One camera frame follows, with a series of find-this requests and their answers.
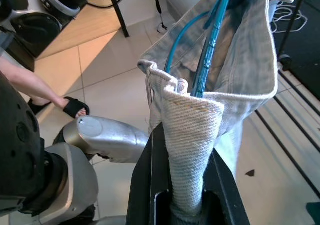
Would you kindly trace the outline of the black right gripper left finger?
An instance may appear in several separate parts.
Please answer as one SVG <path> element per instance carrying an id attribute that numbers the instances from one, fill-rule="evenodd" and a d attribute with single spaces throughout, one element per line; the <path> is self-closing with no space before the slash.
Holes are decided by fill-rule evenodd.
<path id="1" fill-rule="evenodd" d="M 172 183 L 165 133 L 159 124 L 132 174 L 126 225 L 170 225 Z"/>

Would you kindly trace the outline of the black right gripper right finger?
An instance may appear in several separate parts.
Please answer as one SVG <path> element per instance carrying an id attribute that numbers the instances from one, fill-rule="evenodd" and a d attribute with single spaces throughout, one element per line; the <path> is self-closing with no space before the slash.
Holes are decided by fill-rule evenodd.
<path id="1" fill-rule="evenodd" d="M 199 225 L 250 225 L 235 178 L 216 150 L 203 176 Z"/>

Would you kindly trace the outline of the light washed denim garment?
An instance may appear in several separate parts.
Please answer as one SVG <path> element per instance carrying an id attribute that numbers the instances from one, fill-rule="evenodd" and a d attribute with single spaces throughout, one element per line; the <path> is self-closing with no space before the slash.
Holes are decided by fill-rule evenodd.
<path id="1" fill-rule="evenodd" d="M 184 26 L 216 2 L 200 0 L 138 61 L 146 75 L 149 129 L 164 127 L 173 187 L 171 211 L 191 223 L 200 219 L 203 176 L 212 151 L 217 149 L 235 174 L 244 120 L 278 90 L 270 0 L 230 0 L 202 98 L 190 92 L 208 33 L 206 18 L 183 35 L 170 71 L 165 72 Z"/>

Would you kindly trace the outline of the blue plastic clothes hanger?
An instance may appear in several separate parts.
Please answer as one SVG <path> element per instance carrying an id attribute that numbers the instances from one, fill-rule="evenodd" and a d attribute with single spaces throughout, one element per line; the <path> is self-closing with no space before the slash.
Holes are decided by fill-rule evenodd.
<path id="1" fill-rule="evenodd" d="M 164 71 L 166 73 L 170 73 L 171 71 L 175 51 L 178 48 L 180 40 L 183 38 L 184 34 L 199 20 L 206 18 L 206 22 L 203 24 L 203 30 L 207 30 L 208 32 L 201 51 L 196 69 L 196 75 L 192 85 L 192 97 L 202 98 L 204 96 L 209 71 L 212 67 L 212 59 L 214 57 L 220 30 L 229 2 L 230 0 L 216 0 L 215 4 L 210 10 L 194 15 L 192 19 L 180 30 L 169 51 L 164 67 Z"/>

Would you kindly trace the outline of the robot left leg silver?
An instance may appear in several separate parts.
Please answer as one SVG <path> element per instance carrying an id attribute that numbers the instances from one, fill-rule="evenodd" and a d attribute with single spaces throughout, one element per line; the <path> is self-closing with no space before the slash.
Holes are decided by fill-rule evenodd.
<path id="1" fill-rule="evenodd" d="M 112 163 L 136 164 L 148 140 L 147 133 L 132 125 L 86 115 L 65 125 L 53 144 L 78 147 L 89 161 L 97 155 Z"/>

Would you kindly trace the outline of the teal cloth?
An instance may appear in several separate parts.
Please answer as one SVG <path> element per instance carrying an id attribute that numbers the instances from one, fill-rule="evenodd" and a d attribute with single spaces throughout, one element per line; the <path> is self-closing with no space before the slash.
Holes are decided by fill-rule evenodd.
<path id="1" fill-rule="evenodd" d="M 320 225 L 320 202 L 307 203 L 306 210 L 312 217 L 315 225 Z"/>

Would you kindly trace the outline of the black slide sandal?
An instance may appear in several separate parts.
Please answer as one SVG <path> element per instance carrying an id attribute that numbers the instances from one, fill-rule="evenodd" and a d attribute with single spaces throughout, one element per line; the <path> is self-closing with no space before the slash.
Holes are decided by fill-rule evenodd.
<path id="1" fill-rule="evenodd" d="M 68 103 L 63 108 L 63 112 L 72 117 L 73 119 L 77 119 L 81 116 L 90 115 L 90 108 L 84 102 L 69 96 L 64 97 L 64 99 L 68 101 Z"/>
<path id="2" fill-rule="evenodd" d="M 37 115 L 38 113 L 40 113 L 42 110 L 44 110 L 47 106 L 49 106 L 51 104 L 51 102 L 48 102 L 44 105 L 36 105 L 33 103 L 33 100 L 30 99 L 27 103 L 30 107 L 30 109 L 32 110 L 32 112 Z"/>

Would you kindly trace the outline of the robot right leg black silver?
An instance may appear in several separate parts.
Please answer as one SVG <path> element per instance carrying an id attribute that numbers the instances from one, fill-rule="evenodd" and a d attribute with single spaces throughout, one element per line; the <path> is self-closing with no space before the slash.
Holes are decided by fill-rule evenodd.
<path id="1" fill-rule="evenodd" d="M 98 179 L 65 142 L 45 147 L 39 123 L 0 72 L 0 218 L 9 225 L 94 225 Z"/>

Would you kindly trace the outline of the person's bare leg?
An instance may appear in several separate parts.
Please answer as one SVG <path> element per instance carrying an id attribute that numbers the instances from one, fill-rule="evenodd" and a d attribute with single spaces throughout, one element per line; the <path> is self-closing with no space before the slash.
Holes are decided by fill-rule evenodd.
<path id="1" fill-rule="evenodd" d="M 19 92 L 27 95 L 33 100 L 35 105 L 44 105 L 51 102 L 61 111 L 68 101 L 64 97 L 55 93 L 47 83 L 45 83 L 35 73 L 12 64 L 4 57 L 0 57 L 0 72 Z"/>

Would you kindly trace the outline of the black floor mat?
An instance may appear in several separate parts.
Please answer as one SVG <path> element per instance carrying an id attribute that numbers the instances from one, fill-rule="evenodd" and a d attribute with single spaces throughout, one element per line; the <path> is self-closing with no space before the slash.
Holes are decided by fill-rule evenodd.
<path id="1" fill-rule="evenodd" d="M 308 22 L 289 35 L 284 53 L 292 59 L 290 72 L 320 100 L 320 0 L 303 0 L 300 11 Z"/>

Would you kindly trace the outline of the black metal pole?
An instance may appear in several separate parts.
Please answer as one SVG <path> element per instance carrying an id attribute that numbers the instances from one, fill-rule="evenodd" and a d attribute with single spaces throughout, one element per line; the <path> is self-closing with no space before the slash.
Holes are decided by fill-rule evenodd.
<path id="1" fill-rule="evenodd" d="M 121 10 L 120 10 L 120 7 L 119 7 L 119 2 L 121 2 L 122 0 L 111 0 L 112 2 L 112 6 L 116 12 L 116 15 L 118 17 L 118 20 L 120 22 L 120 25 L 121 25 L 121 29 L 123 31 L 123 34 L 126 38 L 128 38 L 130 35 L 129 35 L 129 32 L 127 30 L 127 26 L 126 26 L 126 23 L 125 23 L 125 20 L 123 18 L 123 15 L 121 13 Z"/>

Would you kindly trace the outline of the front load washing machine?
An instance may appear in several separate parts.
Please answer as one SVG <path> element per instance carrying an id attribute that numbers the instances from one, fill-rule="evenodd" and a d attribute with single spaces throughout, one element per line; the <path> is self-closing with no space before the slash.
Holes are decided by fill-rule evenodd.
<path id="1" fill-rule="evenodd" d="M 80 12 L 85 0 L 0 0 L 0 46 L 26 69 Z"/>

